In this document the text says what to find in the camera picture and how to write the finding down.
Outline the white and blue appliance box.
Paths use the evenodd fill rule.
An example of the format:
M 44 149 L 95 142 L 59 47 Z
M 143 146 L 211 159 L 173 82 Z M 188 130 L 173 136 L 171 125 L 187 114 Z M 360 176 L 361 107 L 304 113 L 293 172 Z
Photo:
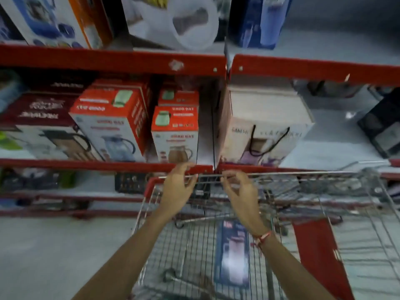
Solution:
M 90 47 L 70 0 L 0 0 L 28 45 Z

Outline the black patterned box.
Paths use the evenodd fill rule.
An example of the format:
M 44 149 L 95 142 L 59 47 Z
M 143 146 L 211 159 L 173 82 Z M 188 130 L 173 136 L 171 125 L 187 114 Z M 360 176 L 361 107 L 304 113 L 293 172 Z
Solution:
M 114 188 L 118 193 L 143 194 L 150 173 L 117 172 L 114 175 Z

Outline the small red white flask box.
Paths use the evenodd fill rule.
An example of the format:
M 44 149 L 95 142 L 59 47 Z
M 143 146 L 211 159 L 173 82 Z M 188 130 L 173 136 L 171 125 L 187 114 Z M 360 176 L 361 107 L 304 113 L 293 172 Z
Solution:
M 198 110 L 191 106 L 156 106 L 151 125 L 160 163 L 197 163 Z
M 187 106 L 199 108 L 198 91 L 164 88 L 160 91 L 158 106 Z

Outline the dark maroon box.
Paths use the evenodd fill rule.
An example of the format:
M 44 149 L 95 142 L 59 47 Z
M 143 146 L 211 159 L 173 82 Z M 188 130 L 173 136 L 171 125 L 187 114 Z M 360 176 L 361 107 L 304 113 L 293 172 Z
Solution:
M 24 78 L 32 93 L 81 94 L 96 79 L 96 73 L 86 71 L 43 71 Z

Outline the maroon and white kettle box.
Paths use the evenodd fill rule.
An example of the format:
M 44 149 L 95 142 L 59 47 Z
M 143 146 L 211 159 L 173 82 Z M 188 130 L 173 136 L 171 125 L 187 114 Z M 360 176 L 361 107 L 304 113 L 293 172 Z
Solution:
M 40 160 L 103 161 L 69 114 L 77 98 L 23 94 L 0 114 L 0 131 Z

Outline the metal bar with red tip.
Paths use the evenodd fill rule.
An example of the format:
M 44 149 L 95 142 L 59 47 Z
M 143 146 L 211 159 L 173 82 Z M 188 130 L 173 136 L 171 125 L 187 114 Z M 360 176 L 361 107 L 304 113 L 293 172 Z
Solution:
M 337 171 L 358 171 L 365 168 L 372 168 L 380 172 L 400 173 L 400 160 L 353 161 L 338 168 Z

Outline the person's right hand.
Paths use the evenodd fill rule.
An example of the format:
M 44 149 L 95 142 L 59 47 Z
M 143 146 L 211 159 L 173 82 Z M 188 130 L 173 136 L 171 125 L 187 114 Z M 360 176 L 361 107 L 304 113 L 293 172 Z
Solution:
M 241 224 L 255 238 L 268 234 L 270 230 L 264 225 L 260 216 L 258 190 L 252 180 L 242 171 L 224 171 L 222 176 L 234 176 L 238 180 L 238 194 L 227 194 L 227 196 Z

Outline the dark blue bottle box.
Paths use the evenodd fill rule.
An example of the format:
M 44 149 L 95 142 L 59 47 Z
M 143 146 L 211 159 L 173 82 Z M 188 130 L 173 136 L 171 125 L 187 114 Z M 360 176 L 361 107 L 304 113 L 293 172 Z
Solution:
M 293 0 L 232 0 L 229 39 L 240 48 L 273 50 Z

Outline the person's left forearm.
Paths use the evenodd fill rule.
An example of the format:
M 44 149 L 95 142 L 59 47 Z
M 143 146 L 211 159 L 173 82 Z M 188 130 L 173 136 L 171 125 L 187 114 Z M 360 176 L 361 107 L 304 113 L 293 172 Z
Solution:
M 166 224 L 178 209 L 159 207 L 71 300 L 127 300 Z

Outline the person's left hand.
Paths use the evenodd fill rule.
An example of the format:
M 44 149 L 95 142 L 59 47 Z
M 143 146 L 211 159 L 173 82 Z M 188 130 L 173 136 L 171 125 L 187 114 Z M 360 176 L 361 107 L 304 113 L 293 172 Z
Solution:
M 176 165 L 167 175 L 163 184 L 163 195 L 157 212 L 166 218 L 172 219 L 187 203 L 193 192 L 185 191 L 186 171 L 195 166 L 194 163 L 184 162 Z

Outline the red metal shelf rack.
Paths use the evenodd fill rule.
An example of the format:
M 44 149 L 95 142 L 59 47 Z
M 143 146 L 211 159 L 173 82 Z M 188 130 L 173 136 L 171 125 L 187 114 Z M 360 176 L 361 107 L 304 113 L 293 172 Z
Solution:
M 174 61 L 183 63 L 178 71 L 172 69 Z M 220 77 L 224 81 L 233 76 L 277 76 L 304 79 L 322 79 L 331 81 L 350 81 L 384 86 L 400 86 L 400 65 L 369 65 L 355 62 L 305 60 L 264 55 L 236 53 L 233 68 L 229 69 L 226 56 L 178 54 L 166 51 L 122 51 L 88 50 L 73 48 L 46 48 L 27 45 L 0 44 L 0 66 L 27 67 L 44 69 L 71 69 L 104 71 L 116 74 L 163 74 L 194 75 Z M 172 165 L 128 163 L 94 163 L 80 161 L 33 161 L 22 159 L 0 159 L 0 167 L 47 167 L 58 170 L 94 170 L 115 172 L 168 172 Z M 245 173 L 270 173 L 289 171 L 308 171 L 300 168 L 274 168 L 248 165 L 218 163 L 216 169 L 209 165 L 196 165 L 190 174 L 222 173 L 228 170 L 242 170 Z M 98 197 L 98 196 L 61 196 L 66 201 L 122 202 L 139 203 L 142 197 Z M 132 210 L 33 210 L 0 209 L 0 217 L 134 217 L 138 211 Z

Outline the orange appliance box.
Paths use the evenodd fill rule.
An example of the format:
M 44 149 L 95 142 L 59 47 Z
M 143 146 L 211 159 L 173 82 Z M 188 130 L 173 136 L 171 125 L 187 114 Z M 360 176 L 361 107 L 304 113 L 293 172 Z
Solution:
M 88 47 L 107 47 L 114 38 L 102 0 L 68 0 Z

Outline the red cart seat flap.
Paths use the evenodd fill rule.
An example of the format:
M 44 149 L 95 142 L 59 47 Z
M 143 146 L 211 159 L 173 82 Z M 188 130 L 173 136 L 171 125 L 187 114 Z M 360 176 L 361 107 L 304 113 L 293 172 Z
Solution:
M 302 265 L 336 299 L 355 300 L 328 218 L 293 224 Z

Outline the person's right forearm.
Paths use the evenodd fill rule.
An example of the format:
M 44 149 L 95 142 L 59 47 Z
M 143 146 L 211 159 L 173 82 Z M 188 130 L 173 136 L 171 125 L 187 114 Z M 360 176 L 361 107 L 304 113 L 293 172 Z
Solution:
M 289 300 L 336 300 L 281 244 L 272 231 L 253 239 Z

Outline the large red white flask box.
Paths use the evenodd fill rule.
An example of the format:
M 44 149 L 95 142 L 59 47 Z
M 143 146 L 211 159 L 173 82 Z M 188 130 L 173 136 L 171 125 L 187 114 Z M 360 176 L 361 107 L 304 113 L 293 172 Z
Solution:
M 152 89 L 150 79 L 139 78 L 137 80 L 124 80 L 124 79 L 102 79 L 95 80 L 92 86 L 97 87 L 120 87 L 124 89 L 138 89 L 141 92 L 143 101 L 146 107 L 150 107 L 152 100 Z
M 146 163 L 148 115 L 137 88 L 87 88 L 69 110 L 106 162 Z

